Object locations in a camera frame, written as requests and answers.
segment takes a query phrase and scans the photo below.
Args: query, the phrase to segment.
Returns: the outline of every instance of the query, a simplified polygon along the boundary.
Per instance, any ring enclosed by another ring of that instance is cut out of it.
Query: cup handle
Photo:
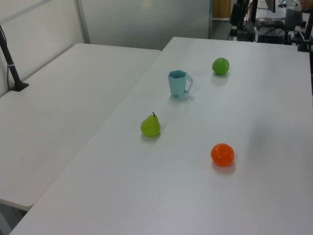
[[[191,82],[189,89],[188,89],[188,90],[185,90],[185,94],[188,94],[189,91],[190,91],[191,85],[192,85],[192,83],[194,82],[194,80],[193,80],[189,75],[187,75],[186,79]]]

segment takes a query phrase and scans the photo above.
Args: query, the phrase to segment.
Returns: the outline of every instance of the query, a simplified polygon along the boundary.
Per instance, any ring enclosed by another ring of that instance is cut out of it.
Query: table
[[[218,57],[227,76],[212,72]],[[170,97],[177,69],[194,79],[185,100]],[[296,47],[173,38],[12,235],[310,234],[310,79]],[[221,142],[227,168],[210,157]]]
[[[0,203],[29,210],[160,54],[77,44],[0,98]]]

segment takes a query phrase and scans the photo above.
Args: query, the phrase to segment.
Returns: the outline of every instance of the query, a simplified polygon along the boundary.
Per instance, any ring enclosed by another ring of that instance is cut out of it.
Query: pear
[[[147,137],[157,136],[161,130],[157,116],[153,113],[144,119],[141,123],[140,130]]]

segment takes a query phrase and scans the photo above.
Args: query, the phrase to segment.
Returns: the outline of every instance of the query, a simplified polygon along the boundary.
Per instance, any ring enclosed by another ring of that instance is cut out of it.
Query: apple
[[[213,71],[218,75],[224,75],[229,70],[229,62],[225,58],[218,58],[212,65]]]
[[[153,113],[144,119],[141,123],[140,130],[147,137],[157,136],[161,130],[157,116]]]

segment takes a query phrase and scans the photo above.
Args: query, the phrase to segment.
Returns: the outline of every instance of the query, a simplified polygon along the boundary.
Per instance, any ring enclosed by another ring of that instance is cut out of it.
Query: cup
[[[191,82],[188,90],[186,90],[186,80]],[[185,94],[189,93],[193,81],[194,80],[189,76],[189,74],[184,71],[171,71],[168,74],[171,96],[176,98],[184,98]]]

